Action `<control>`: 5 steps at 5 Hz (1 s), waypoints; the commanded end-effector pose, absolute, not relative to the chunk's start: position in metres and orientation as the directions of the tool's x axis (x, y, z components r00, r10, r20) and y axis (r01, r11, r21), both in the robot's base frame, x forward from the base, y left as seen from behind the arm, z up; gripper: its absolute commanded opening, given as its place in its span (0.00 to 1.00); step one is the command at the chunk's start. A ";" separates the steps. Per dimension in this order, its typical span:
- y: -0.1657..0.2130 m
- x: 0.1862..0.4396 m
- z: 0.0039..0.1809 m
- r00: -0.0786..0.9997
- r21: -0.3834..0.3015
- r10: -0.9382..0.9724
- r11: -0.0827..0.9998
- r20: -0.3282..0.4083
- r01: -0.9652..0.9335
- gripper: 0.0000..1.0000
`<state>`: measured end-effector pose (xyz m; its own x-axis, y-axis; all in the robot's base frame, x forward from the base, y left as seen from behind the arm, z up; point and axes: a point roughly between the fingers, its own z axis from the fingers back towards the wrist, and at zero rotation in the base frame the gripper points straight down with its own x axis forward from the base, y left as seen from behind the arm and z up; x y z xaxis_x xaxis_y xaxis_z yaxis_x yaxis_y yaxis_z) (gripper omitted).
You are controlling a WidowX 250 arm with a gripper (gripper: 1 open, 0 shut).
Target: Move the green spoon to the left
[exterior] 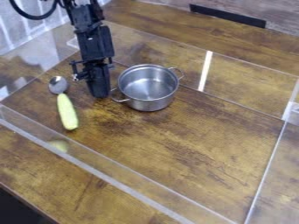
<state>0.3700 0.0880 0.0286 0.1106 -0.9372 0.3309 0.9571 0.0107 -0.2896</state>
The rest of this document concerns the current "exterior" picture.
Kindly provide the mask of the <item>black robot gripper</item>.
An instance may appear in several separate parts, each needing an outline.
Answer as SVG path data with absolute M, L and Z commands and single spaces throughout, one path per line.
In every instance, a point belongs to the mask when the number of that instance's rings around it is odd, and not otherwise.
M 107 98 L 111 89 L 108 69 L 113 66 L 115 57 L 111 30 L 105 25 L 93 24 L 85 28 L 76 28 L 75 34 L 81 60 L 69 63 L 73 80 L 85 80 L 91 95 Z M 77 64 L 84 65 L 81 71 L 77 70 Z

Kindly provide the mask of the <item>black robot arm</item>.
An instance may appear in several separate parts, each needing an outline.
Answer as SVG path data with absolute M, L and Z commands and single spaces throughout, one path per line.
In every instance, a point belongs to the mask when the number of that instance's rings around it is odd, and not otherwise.
M 75 27 L 80 61 L 72 61 L 73 80 L 85 80 L 88 91 L 96 98 L 109 95 L 109 68 L 113 66 L 115 48 L 109 28 L 103 25 L 104 15 L 97 0 L 76 5 L 75 0 L 61 0 Z

